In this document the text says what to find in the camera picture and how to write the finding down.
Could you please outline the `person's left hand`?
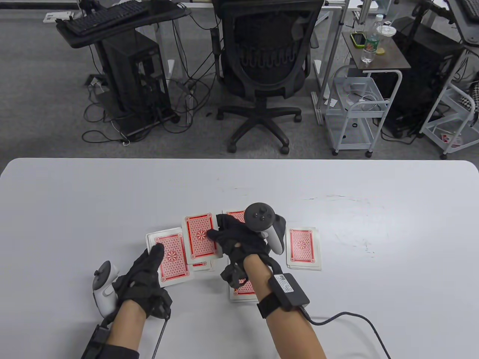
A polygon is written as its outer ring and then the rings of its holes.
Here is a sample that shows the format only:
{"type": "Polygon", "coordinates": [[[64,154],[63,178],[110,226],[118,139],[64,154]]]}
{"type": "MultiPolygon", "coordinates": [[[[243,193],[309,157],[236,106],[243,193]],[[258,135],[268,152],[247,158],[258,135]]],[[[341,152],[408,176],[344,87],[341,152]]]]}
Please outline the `person's left hand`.
{"type": "Polygon", "coordinates": [[[169,320],[172,299],[168,291],[159,283],[158,270],[164,258],[163,244],[152,246],[137,258],[127,274],[118,277],[113,288],[118,296],[113,313],[107,319],[112,322],[121,305],[128,300],[136,302],[146,316],[169,320]]]}

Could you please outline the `person's right hand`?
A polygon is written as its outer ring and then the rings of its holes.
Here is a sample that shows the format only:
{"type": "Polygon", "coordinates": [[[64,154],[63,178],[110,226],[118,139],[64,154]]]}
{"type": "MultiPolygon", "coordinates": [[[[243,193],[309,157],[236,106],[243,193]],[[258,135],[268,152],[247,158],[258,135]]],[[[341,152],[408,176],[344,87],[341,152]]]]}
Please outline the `person's right hand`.
{"type": "Polygon", "coordinates": [[[244,262],[247,257],[257,255],[274,274],[282,274],[281,266],[270,257],[271,247],[257,232],[249,229],[245,223],[229,214],[217,215],[217,230],[208,230],[207,237],[221,247],[230,264],[222,278],[226,282],[248,279],[244,262]]]}

